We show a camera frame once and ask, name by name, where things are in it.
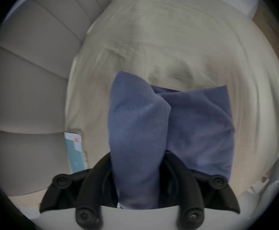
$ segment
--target blue fleece cloth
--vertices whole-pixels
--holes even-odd
[[[190,169],[228,180],[234,126],[226,86],[180,92],[119,72],[108,117],[115,186],[124,209],[154,209],[165,150]]]

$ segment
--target screw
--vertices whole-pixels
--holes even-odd
[[[76,220],[80,224],[93,224],[96,222],[95,214],[89,209],[79,209],[76,212]]]
[[[190,218],[191,218],[192,220],[197,219],[197,217],[198,217],[198,215],[197,215],[197,214],[192,214],[192,215],[190,216]]]
[[[60,177],[58,180],[57,180],[58,184],[59,185],[65,185],[65,183],[67,182],[67,178],[65,177]]]
[[[82,212],[82,213],[80,213],[80,217],[81,217],[82,219],[87,219],[87,218],[88,218],[88,214],[85,213],[85,212]]]
[[[222,178],[215,178],[214,183],[218,186],[221,186],[224,183],[224,181]]]

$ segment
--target fabric upholstery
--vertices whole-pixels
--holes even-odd
[[[7,195],[23,195],[69,173],[64,134],[30,135],[0,131],[0,186]]]
[[[66,86],[87,30],[111,0],[26,0],[0,28],[0,187],[45,189],[68,173]]]

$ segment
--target black knob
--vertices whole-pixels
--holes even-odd
[[[83,229],[98,229],[100,221],[92,210],[80,208],[76,210],[76,222]]]
[[[52,184],[58,189],[66,189],[71,186],[72,178],[68,174],[58,174],[52,179]]]
[[[190,209],[185,213],[185,224],[196,229],[204,221],[204,212],[200,209]]]
[[[216,190],[221,190],[228,185],[227,179],[222,175],[213,175],[209,178],[209,185]]]

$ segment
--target black mount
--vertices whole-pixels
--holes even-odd
[[[225,177],[190,170],[169,151],[160,166],[160,192],[159,208],[180,206],[179,229],[199,228],[204,221],[204,208],[240,213]],[[43,197],[40,212],[76,208],[75,218],[81,228],[100,229],[100,206],[116,208],[117,204],[108,153],[92,169],[55,176]]]

